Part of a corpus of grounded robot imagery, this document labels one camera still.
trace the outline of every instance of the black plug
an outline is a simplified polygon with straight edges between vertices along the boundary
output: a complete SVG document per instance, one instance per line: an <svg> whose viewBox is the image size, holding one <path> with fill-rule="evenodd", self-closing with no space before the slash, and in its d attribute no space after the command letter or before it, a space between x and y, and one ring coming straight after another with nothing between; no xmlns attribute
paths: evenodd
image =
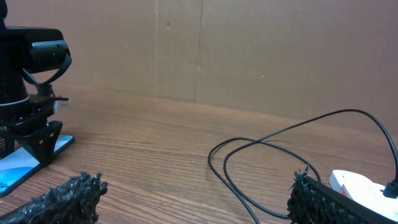
<svg viewBox="0 0 398 224"><path fill-rule="evenodd" d="M393 180L392 182L389 182L383 191L383 195L388 198L397 198L398 197L398 181Z"/></svg>

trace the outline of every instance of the wooden table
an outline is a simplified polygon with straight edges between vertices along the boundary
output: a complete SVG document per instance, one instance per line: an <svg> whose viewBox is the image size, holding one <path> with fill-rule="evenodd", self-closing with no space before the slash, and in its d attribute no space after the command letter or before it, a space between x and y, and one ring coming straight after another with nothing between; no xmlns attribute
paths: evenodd
<svg viewBox="0 0 398 224"><path fill-rule="evenodd" d="M208 153L228 138L260 138L300 121L73 85L55 90L72 99L71 108L54 119L63 121L63 134L74 135L76 143L0 198L1 215L86 170L103 172L109 183L98 205L99 223L252 223L241 202L208 167ZM392 154L381 133L317 122L272 140L313 163L325 183L333 169L351 170L382 184L394 176ZM221 173L224 156L242 144L216 154L213 161ZM280 213L287 213L293 172L304 168L292 156L266 146L247 148L228 162L238 187ZM262 223L288 223L256 208L254 212Z"/></svg>

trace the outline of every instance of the wood grain surface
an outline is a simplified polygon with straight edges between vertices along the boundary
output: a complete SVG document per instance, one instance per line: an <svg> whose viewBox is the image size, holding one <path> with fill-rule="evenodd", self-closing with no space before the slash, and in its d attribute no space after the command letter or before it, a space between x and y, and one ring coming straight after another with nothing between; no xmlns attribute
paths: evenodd
<svg viewBox="0 0 398 224"><path fill-rule="evenodd" d="M228 138L259 138L300 121L102 88L54 89L72 99L71 107L53 119L63 121L62 133L74 135L76 143L0 198L0 215L86 170L103 172L109 183L98 205L99 223L252 223L240 201L209 169L207 155ZM370 122L360 114L339 116L362 116L361 122ZM272 141L313 163L324 183L333 169L358 172L381 184L394 176L394 161L381 133L316 122ZM216 154L213 161L220 172L224 156L241 144ZM287 213L293 172L304 168L300 161L266 146L245 149L228 162L238 187L280 213ZM262 223L288 223L254 211Z"/></svg>

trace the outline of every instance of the white power strip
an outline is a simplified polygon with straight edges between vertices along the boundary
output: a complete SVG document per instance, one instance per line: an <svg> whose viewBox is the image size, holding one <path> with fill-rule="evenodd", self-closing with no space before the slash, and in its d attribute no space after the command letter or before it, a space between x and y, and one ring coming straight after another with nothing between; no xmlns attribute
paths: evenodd
<svg viewBox="0 0 398 224"><path fill-rule="evenodd" d="M373 183L354 172L334 170L329 178L330 187L364 207L398 222L398 198L387 198L385 186Z"/></svg>

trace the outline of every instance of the power cord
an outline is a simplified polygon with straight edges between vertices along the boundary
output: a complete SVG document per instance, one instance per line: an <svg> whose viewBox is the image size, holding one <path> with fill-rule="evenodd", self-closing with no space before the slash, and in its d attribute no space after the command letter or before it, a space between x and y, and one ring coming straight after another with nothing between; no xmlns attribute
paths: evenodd
<svg viewBox="0 0 398 224"><path fill-rule="evenodd" d="M262 205L258 204L258 203L255 202L253 199L251 199L251 198L248 197L246 194L244 194L244 193L235 185L235 183L232 181L231 177L230 177L229 174L228 174L228 171L227 171L227 168L226 168L226 164L227 164L228 159L229 159L234 153L236 153L236 152L238 152L238 151L240 151L240 150L242 150L242 149L245 149L245 148L247 148L247 147L249 147L249 146L252 146L252 145L254 145L254 144L265 144L265 145L267 145L267 146L274 147L274 148L276 148L276 149L280 149L280 150L282 150L282 151L284 151L284 152L286 152L286 153L289 153L290 155L292 155L292 156L296 157L297 159L300 159L301 161L303 161L304 163L306 163L306 164L311 168L311 170L315 173L315 175L316 175L318 181L321 182L321 178L320 178L320 176L319 176L318 171L314 168L313 165L311 165L311 163L309 163L309 161L307 161L306 159L304 159L304 158L301 157L300 155L298 155L298 154L296 154L296 153L294 153L294 152L292 152L292 151L290 151L290 150L288 150L288 149L286 149L286 148L284 148L284 147L282 147L282 146L278 146L278 145L275 145L275 144L273 144L273 143L270 143L270 142L267 142L267 141L264 141L264 140L267 139L267 138L270 138L270 137L272 137L272 136L275 136L275 135L277 135L277 134L280 134L280 133L282 133L282 132L284 132L284 131L287 131L287 130L290 130L290 129L292 129L292 128L296 128L296 127L298 127L298 126L301 126L301 125L303 125L303 124L307 124L307 123L309 123L309 122L316 121L316 120L318 120L318 119L321 119L321 118L324 118L324 117L327 117L327 116L331 116L331 115L338 114L338 113L344 113L344 112L356 112L356 113L361 113L361 114L364 114L364 115L366 115L367 117L371 118L371 119L379 126L379 128L381 129L381 131L383 132L383 134L384 134L385 137L387 138L387 141L388 141L388 143L389 143L389 145L390 145L390 148L391 148L391 151L392 151L392 155L394 156L394 161L395 161L395 164L396 164L396 177L395 177L395 179L394 179L392 182L390 182L390 183L387 184L386 189L385 189L385 191L384 191L384 196L385 196L385 197L391 197L391 198L394 198L394 196L395 196L395 198L396 198L396 197L397 197L396 195L398 195L398 155L397 155L396 147L395 147L395 145L394 145L394 142L392 141L392 138L391 138L390 134L388 133L388 131L386 130L386 128L380 123L380 121L377 120L377 119L376 119L373 115L371 115L370 113L365 112L365 111L362 111L362 110L345 109L345 110L334 111L334 112L331 112L331 113L327 113L327 114L318 116L318 117L316 117L316 118L312 118L312 119L310 119L310 120L308 120L308 121L304 121L304 122L301 122L301 123L299 123L299 124L295 124L295 125L290 126L290 127L288 127L288 128L281 129L281 130L279 130L279 131L277 131L277 132L274 132L274 133L272 133L272 134L269 134L269 135L267 135L267 136L264 136L263 138L260 138L260 139L250 139L250 138L243 138L243 137L228 139L228 140L226 140L226 141L223 141L223 142L219 143L217 146L215 146L215 147L209 152L209 155L208 155L208 158L207 158L207 162L208 162L208 164L209 164L209 166L210 166L210 169L215 173L215 175L216 175L216 176L225 184L225 186L227 186L227 188L229 188L229 189L232 191L232 193L234 193L235 196L237 196L237 198L242 202L242 204L244 205L244 207L246 208L246 210L249 212L250 216L252 216L252 218L253 218L253 220L254 220L255 223L260 223L260 222L259 222L259 220L257 219L256 215L253 213L252 209L249 207L249 205L246 203L246 201L245 201L244 199L246 199L248 202L250 202L251 204L253 204L253 205L254 205L255 207L257 207L258 209L262 210L263 212L266 212L266 213L268 213L268 214L270 214L270 215L273 215L273 216L275 216L275 217L278 217L278 218L289 219L289 217L288 217L287 215L283 215L283 214L279 214L279 213L273 212L273 211L271 211L271 210L269 210L269 209L263 207ZM227 180L228 180L228 181L226 181L226 180L216 171L216 169L215 169L215 168L213 167L213 165L211 164L211 158L212 158L213 155L214 155L219 149L221 149L223 146L225 146L226 144L228 144L228 143L230 143L230 142L238 141L238 140L246 140L246 141L250 141L250 143L247 143L247 144L245 144L245 145L243 145L243 146L241 146L241 147L238 147L237 149L231 151L231 152L225 157L225 159L224 159L224 164L223 164L223 170L224 170L224 174L225 174L225 176L226 176L226 178L227 178Z"/></svg>

